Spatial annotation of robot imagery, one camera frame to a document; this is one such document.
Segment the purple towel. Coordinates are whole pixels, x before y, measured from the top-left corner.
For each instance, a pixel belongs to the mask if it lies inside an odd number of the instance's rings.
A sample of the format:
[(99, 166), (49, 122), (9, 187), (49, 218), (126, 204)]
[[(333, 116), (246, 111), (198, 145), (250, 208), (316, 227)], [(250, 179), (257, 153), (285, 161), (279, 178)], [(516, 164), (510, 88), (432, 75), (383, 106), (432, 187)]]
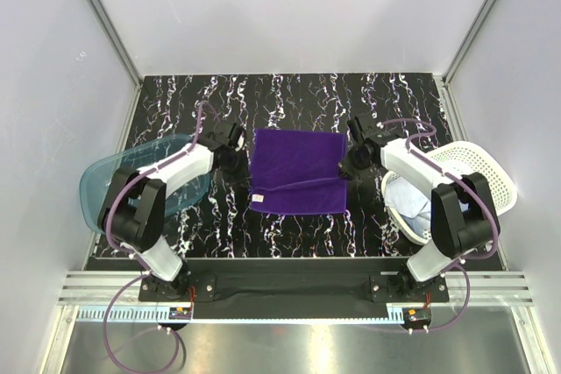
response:
[(251, 158), (251, 210), (269, 215), (327, 215), (346, 210), (338, 164), (342, 133), (259, 129)]

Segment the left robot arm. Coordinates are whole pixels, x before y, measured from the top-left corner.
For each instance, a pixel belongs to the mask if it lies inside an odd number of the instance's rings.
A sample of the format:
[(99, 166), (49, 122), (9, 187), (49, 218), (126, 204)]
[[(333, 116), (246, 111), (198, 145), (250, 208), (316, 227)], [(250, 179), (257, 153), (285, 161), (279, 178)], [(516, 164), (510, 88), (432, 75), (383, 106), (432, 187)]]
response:
[(166, 205), (178, 190), (202, 176), (219, 172), (230, 184), (249, 180), (246, 130), (240, 123), (221, 122), (195, 134), (177, 151), (154, 163), (118, 168), (97, 217), (97, 225), (115, 249), (137, 260), (146, 278), (159, 282), (170, 300), (189, 289), (189, 270), (163, 236)]

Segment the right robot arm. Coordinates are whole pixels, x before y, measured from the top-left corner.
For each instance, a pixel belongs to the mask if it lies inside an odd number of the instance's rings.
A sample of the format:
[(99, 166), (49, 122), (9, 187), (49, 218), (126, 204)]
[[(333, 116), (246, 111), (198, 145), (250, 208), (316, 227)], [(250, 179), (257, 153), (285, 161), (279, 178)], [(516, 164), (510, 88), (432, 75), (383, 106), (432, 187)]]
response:
[(434, 125), (414, 118), (377, 123), (363, 114), (347, 126), (352, 148), (338, 164), (342, 177), (358, 179), (373, 166), (383, 167), (430, 201), (431, 239), (395, 278), (403, 298), (421, 299), (434, 278), (463, 259), (484, 260), (496, 253), (501, 229), (486, 177), (449, 170), (414, 145), (433, 136)]

